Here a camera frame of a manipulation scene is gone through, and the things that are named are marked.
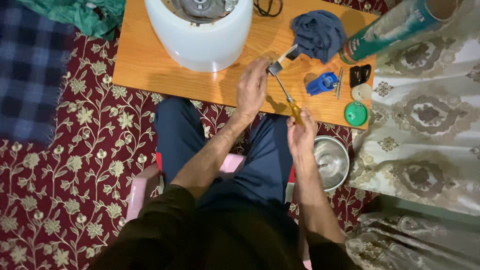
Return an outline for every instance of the green plastic lid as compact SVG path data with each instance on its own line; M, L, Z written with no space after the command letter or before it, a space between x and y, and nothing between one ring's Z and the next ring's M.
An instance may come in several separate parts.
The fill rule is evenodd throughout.
M363 103L354 101L345 108L345 120L352 126L363 125L367 121L368 110Z

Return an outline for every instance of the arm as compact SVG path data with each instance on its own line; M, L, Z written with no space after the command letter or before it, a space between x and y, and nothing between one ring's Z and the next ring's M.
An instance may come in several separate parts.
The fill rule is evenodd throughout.
M303 209L307 241L312 245L321 242L324 237L335 243L343 243L344 236L323 191L322 182L319 181L317 163L313 156L313 142L317 132L315 121L308 109L302 109L300 116L304 126L295 124L293 117L287 121L288 147L297 174L295 187L298 188Z
M250 63L237 85L237 109L227 124L183 166L172 184L186 188L199 198L220 170L240 133L254 120L266 97L270 61L259 58Z
M164 194L144 205L91 269L164 269L191 239L191 213L240 133L266 97L267 59L250 63L237 85L238 107L227 124L178 172Z
M345 240L325 195L313 156L317 125L308 109L300 114L304 126L287 120L288 147L297 174L295 189L300 198L300 230L306 230L312 269L359 269L343 250Z

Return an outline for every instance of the white plastic appliance housing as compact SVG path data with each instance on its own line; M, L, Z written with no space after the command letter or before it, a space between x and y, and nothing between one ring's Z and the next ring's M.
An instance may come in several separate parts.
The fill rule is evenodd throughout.
M224 18L199 26L173 14L161 0L145 0L145 6L168 55L193 71L217 72L233 64L252 23L252 0L239 0Z

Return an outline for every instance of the red carpet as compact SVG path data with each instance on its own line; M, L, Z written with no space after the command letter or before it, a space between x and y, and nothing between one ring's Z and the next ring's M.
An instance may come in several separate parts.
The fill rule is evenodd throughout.
M384 0L331 2L388 10ZM121 230L132 177L154 160L153 112L162 97L112 85L115 41L77 33L73 48L55 142L46 150L0 143L0 266L6 269L86 269ZM222 105L194 104L208 137L232 113ZM335 136L351 150L349 129L318 125L318 134ZM234 152L244 150L248 135ZM328 196L340 226L350 230L372 194L343 186ZM290 210L295 216L298 205Z

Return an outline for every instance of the hand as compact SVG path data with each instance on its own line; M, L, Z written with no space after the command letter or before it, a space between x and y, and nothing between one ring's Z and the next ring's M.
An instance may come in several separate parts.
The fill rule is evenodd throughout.
M235 112L245 117L249 123L254 120L267 96L267 67L271 61L257 58L252 61L237 84L237 109Z
M290 148L294 161L305 155L313 157L313 142L317 134L317 124L313 120L310 110L303 108L300 117L303 125L295 123L293 116L287 120L288 148Z

